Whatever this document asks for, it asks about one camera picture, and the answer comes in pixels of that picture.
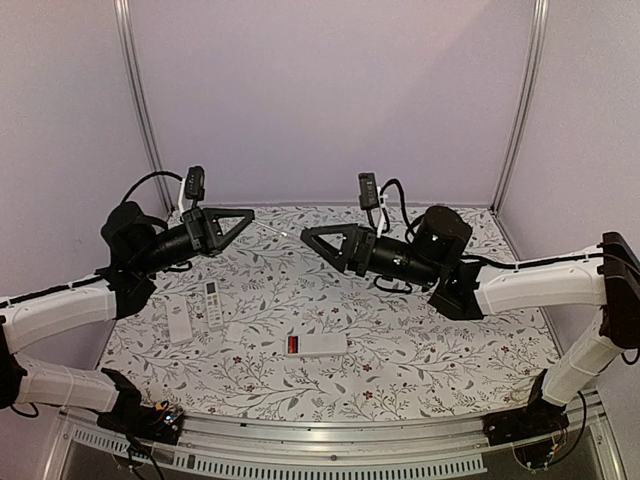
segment floral tablecloth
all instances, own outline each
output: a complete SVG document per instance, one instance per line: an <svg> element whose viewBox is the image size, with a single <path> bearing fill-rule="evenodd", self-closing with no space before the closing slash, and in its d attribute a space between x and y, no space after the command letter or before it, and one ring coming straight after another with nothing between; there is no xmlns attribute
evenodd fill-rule
<svg viewBox="0 0 640 480"><path fill-rule="evenodd" d="M458 211L473 227L469 252L512 259L486 210ZM410 208L409 216L423 212ZM401 238L399 211L391 217L390 235ZM256 219L293 237L304 227L366 223L357 207L257 208ZM243 327L238 343L209 331L202 284L211 278L225 322ZM521 403L536 373L557 360L538 310L455 322L437 314L427 295L384 293L371 280L341 275L303 244L252 224L222 255L159 275L145 309L117 323L101 366L122 371L148 400L169 399L190 412L389 421ZM171 294L187 298L194 334L179 347L168 336ZM285 357L288 334L323 332L345 332L348 353Z"/></svg>

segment aluminum frame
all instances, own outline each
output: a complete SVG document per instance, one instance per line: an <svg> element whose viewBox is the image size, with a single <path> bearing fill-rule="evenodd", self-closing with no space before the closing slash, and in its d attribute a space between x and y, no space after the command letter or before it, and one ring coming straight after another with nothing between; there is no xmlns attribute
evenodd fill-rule
<svg viewBox="0 0 640 480"><path fill-rule="evenodd" d="M626 480L620 457L598 393L585 394L587 426L593 433L598 462L606 480ZM580 428L582 403L574 399L567 413L570 430ZM544 439L537 437L514 444L491 447L482 433L483 413L455 417L394 422L313 423L253 420L212 415L190 415L177 446L154 444L158 463L175 470L191 471L216 478L236 478L208 471L215 465L253 468L269 472L289 472L293 479L304 472L352 472L355 477L374 477L373 472L393 472L400 468L428 468L456 465L484 453ZM58 439L52 452L46 480L60 480L71 442L126 456L122 435L102 430L95 415L79 409L61 410ZM483 468L482 462L476 465ZM461 475L431 478L457 478Z"/></svg>
<svg viewBox="0 0 640 480"><path fill-rule="evenodd" d="M149 167L151 168L151 171L162 171L164 170L164 168L162 166L162 160L160 159L158 145L153 133L151 116L149 115L149 109L147 107L144 89L142 88L142 77L140 75L138 56L133 39L133 27L131 24L129 0L114 0L114 4L116 10L116 20L118 23L118 34L120 36L120 44L122 46L122 55L124 57L127 78L129 80L129 87L131 88L131 96L133 98L133 104L136 110L138 126L140 127L142 143L144 144L144 149L147 154L147 160L149 161ZM173 210L175 205L171 198L167 180L165 177L156 177L154 180L156 188L158 189L158 195L160 196L162 206L164 207L166 212L169 213Z"/></svg>
<svg viewBox="0 0 640 480"><path fill-rule="evenodd" d="M549 0L536 0L533 22L531 25L531 38L529 41L529 53L525 66L525 76L522 82L522 90L520 92L520 100L516 118L511 129L507 152L505 155L502 172L498 186L493 195L490 210L500 215L502 207L509 190L509 184L516 165L520 145L527 124L529 108L533 99L533 93L536 84L536 78L540 69L540 60L542 58L542 49L544 46L544 37L547 28L547 14L549 11Z"/></svg>

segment white wall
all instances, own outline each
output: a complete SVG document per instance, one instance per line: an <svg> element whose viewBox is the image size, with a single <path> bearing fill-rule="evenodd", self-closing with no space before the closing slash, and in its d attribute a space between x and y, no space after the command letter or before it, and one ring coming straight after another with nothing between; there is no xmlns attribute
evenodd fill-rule
<svg viewBox="0 0 640 480"><path fill-rule="evenodd" d="M551 2L546 43L503 219L525 257L621 232L640 252L640 3ZM591 319L553 310L568 347ZM630 478L640 472L638 369L616 360L599 390Z"/></svg>
<svg viewBox="0 0 640 480"><path fill-rule="evenodd" d="M375 171L488 205L533 3L132 2L163 162L205 165L210 202L355 202Z"/></svg>
<svg viewBox="0 0 640 480"><path fill-rule="evenodd" d="M74 280L108 264L100 227L148 172L113 2L0 2L0 295ZM153 185L136 197L160 213ZM92 368L109 325L28 353ZM0 478L38 478L53 412L0 412Z"/></svg>

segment white arm segment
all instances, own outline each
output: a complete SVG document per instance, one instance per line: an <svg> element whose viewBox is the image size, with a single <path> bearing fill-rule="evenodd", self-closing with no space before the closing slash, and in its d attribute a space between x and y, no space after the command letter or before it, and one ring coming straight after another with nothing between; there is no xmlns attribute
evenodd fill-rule
<svg viewBox="0 0 640 480"><path fill-rule="evenodd" d="M602 253L589 247L567 256ZM598 273L602 257L559 262L520 270L483 267L478 275L476 299L485 315L515 308L565 304L606 305L604 276ZM544 377L542 398L562 407L576 392L622 352L613 342L600 335L602 310L571 349L552 366Z"/></svg>
<svg viewBox="0 0 640 480"><path fill-rule="evenodd" d="M56 333L116 317L116 295L105 280L0 309L9 353Z"/></svg>
<svg viewBox="0 0 640 480"><path fill-rule="evenodd" d="M576 392L624 352L624 348L600 335L601 325L602 310L599 310L587 330L545 375L542 383L544 400L559 407L566 405Z"/></svg>
<svg viewBox="0 0 640 480"><path fill-rule="evenodd" d="M22 353L16 354L15 359L27 371L16 403L72 405L98 412L109 412L116 403L118 391L102 372L54 365Z"/></svg>
<svg viewBox="0 0 640 480"><path fill-rule="evenodd" d="M594 253L602 254L602 249L594 246L567 256ZM605 305L604 277L597 271L602 263L595 257L520 270L486 266L478 275L476 300L485 315L551 305Z"/></svg>

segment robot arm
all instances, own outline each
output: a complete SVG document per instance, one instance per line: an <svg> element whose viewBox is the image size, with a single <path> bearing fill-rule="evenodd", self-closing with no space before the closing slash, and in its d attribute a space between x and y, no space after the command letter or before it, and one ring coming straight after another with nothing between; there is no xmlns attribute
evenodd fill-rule
<svg viewBox="0 0 640 480"><path fill-rule="evenodd" d="M77 406L100 412L98 424L136 437L175 443L179 423L158 422L153 407L123 375L83 371L30 358L21 350L37 340L94 322L117 320L144 308L160 271L196 255L220 254L253 220L246 209L197 207L204 198L204 171L192 167L182 181L180 225L168 228L135 202L116 207L101 233L111 250L108 267L76 282L12 299L0 299L0 408L14 403ZM185 198L191 201L184 208ZM224 232L219 220L240 221Z"/></svg>
<svg viewBox="0 0 640 480"><path fill-rule="evenodd" d="M361 208L377 208L375 181L364 188L361 182L361 189ZM526 407L484 419L492 444L565 428L565 407L574 395L620 353L640 347L640 262L629 246L620 234L611 232L597 246L515 264L464 255L471 227L440 205L410 222L404 193L399 190L407 224L405 242L357 224L305 229L301 240L340 272L377 273L378 278L402 280L422 287L425 293L430 291L429 304L451 320L481 320L485 315L527 307L601 307L569 352L536 378ZM336 234L343 238L340 248L323 239Z"/></svg>

